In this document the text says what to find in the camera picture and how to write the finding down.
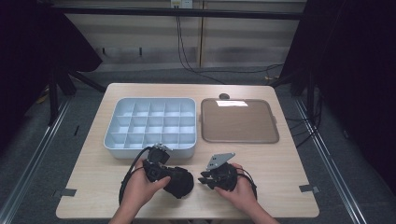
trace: brown tray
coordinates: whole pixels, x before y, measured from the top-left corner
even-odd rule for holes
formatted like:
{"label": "brown tray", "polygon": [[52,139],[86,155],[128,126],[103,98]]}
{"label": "brown tray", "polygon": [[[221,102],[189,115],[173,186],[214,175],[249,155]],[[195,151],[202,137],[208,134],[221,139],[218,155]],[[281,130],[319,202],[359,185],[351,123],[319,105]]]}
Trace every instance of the brown tray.
{"label": "brown tray", "polygon": [[202,137],[207,142],[276,143],[279,133],[269,104],[264,100],[204,99]]}

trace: forearm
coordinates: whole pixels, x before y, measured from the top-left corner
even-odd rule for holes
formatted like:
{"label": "forearm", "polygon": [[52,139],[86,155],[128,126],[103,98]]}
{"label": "forearm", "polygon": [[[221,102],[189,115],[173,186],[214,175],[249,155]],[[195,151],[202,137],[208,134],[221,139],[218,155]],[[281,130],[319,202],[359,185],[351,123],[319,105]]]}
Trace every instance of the forearm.
{"label": "forearm", "polygon": [[140,208],[120,206],[109,224],[131,224]]}
{"label": "forearm", "polygon": [[258,203],[244,211],[256,224],[278,224]]}

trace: robotic hand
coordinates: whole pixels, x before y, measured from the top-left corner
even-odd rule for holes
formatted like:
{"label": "robotic hand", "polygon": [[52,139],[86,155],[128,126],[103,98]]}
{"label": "robotic hand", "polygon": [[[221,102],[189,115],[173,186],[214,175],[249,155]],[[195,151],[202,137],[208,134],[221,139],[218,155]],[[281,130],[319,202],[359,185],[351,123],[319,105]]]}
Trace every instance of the robotic hand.
{"label": "robotic hand", "polygon": [[170,156],[166,153],[166,150],[171,150],[162,144],[156,144],[153,147],[145,147],[134,159],[128,173],[125,175],[121,182],[119,203],[122,201],[123,193],[125,191],[126,185],[134,174],[134,166],[140,156],[148,150],[148,158],[143,161],[143,168],[145,169],[146,176],[149,181],[155,182],[166,176],[171,176],[171,180],[168,185],[163,188],[167,192],[174,195],[176,198],[180,199],[186,196],[192,191],[194,186],[192,174],[181,167],[166,167],[164,166],[169,160]]}
{"label": "robotic hand", "polygon": [[206,171],[201,172],[198,180],[202,184],[206,184],[211,189],[219,187],[225,190],[233,191],[238,181],[238,176],[246,178],[253,189],[253,193],[257,199],[256,185],[250,175],[238,174],[236,168],[227,161],[232,158],[235,153],[216,154],[212,156],[209,164],[206,166]]}

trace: right hand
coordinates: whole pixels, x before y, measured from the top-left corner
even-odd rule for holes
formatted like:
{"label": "right hand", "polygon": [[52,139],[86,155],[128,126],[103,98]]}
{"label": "right hand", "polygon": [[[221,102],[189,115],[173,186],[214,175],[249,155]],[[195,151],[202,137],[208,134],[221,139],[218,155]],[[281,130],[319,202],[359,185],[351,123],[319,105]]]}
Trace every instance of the right hand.
{"label": "right hand", "polygon": [[[236,168],[238,174],[244,173],[241,165],[233,163],[232,166]],[[237,177],[236,187],[233,191],[227,191],[219,187],[215,187],[215,191],[243,212],[257,203],[250,182],[242,176]]]}
{"label": "right hand", "polygon": [[[236,168],[238,174],[244,173],[241,165],[233,163],[232,166]],[[254,223],[278,224],[257,202],[250,182],[246,178],[238,176],[233,191],[227,191],[219,187],[215,187],[215,191],[232,203],[234,207],[248,215]]]}

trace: wire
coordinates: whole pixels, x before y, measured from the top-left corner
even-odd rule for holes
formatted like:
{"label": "wire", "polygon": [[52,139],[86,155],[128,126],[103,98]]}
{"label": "wire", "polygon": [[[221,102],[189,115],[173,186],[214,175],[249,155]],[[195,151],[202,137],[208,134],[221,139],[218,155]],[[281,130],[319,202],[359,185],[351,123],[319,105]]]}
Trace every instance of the wire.
{"label": "wire", "polygon": [[301,132],[301,133],[296,133],[296,134],[294,134],[294,135],[292,135],[292,136],[295,137],[295,136],[302,135],[302,134],[305,134],[305,133],[306,133],[306,131],[303,131],[303,132]]}
{"label": "wire", "polygon": [[297,128],[298,126],[301,126],[302,124],[304,124],[304,121],[303,121],[303,120],[300,121],[299,123],[297,123],[296,125],[290,127],[289,130],[295,129],[295,128]]}
{"label": "wire", "polygon": [[[212,80],[214,80],[214,81],[217,81],[217,82],[219,82],[219,83],[221,83],[221,84],[224,84],[224,85],[225,85],[226,83],[224,83],[223,81],[218,80],[218,79],[213,78],[213,77],[210,77],[210,76],[205,76],[205,75],[203,75],[203,73],[236,73],[236,74],[266,73],[266,76],[267,76],[267,83],[266,83],[265,85],[268,85],[268,84],[269,84],[269,80],[270,80],[268,71],[269,71],[269,70],[272,70],[272,69],[275,69],[275,68],[277,68],[277,67],[283,65],[283,63],[271,64],[271,65],[266,66],[266,67],[265,67],[264,69],[262,69],[262,70],[255,70],[255,71],[233,71],[233,70],[205,70],[205,71],[196,71],[196,70],[194,70],[194,69],[190,66],[189,61],[188,61],[188,59],[187,59],[186,51],[185,51],[185,49],[184,49],[183,36],[182,36],[182,34],[181,34],[181,22],[180,22],[180,17],[177,17],[177,51],[178,51],[178,58],[179,58],[180,63],[181,63],[181,65],[183,66],[184,69],[186,69],[187,71],[192,72],[192,73],[194,73],[194,74],[196,74],[196,75],[198,75],[198,76],[210,78],[210,79],[212,79]],[[184,63],[183,63],[183,60],[182,60],[182,57],[181,57],[181,52],[183,53],[183,56],[184,56],[184,61],[185,61]]]}
{"label": "wire", "polygon": [[245,174],[237,174],[237,175],[242,176],[248,180],[248,182],[251,185],[251,189],[253,190],[254,197],[256,197],[256,200],[257,200],[257,190],[256,190],[257,186],[254,184],[253,178],[251,177],[250,173],[242,168],[235,168],[235,169],[241,170],[244,173],[247,173],[247,175],[245,175]]}
{"label": "wire", "polygon": [[316,113],[315,113],[316,115],[314,116],[315,123],[316,123],[315,128],[314,128],[313,132],[311,134],[309,134],[301,143],[296,145],[296,148],[302,146],[306,141],[308,141],[308,139],[312,135],[314,135],[318,132],[318,129],[319,129],[319,126],[321,123],[322,107],[323,107],[323,95],[321,94],[321,92],[319,92],[318,101],[317,101],[317,105],[316,105]]}
{"label": "wire", "polygon": [[134,169],[134,166],[136,165],[137,161],[138,161],[139,158],[142,156],[142,154],[143,154],[145,151],[149,150],[149,149],[151,149],[151,147],[145,147],[143,150],[141,150],[141,151],[139,152],[139,154],[137,154],[136,158],[134,158],[134,161],[132,162],[131,167],[130,167],[129,170],[128,170],[128,173],[126,173],[125,177],[123,178],[123,180],[122,180],[122,182],[121,182],[120,193],[119,193],[119,203],[120,203],[120,204],[121,204],[121,202],[122,202],[123,193],[124,193],[124,191],[125,191],[125,189],[126,189],[126,185],[128,184],[128,181],[129,181],[129,179],[131,178],[132,174],[134,174],[134,172],[137,171],[137,170],[139,170],[140,168],[143,168],[143,167],[140,167],[140,168],[138,168],[138,169],[135,169],[135,170],[132,172],[132,170]]}
{"label": "wire", "polygon": [[291,120],[291,121],[307,121],[308,119],[289,119],[285,118],[286,120]]}

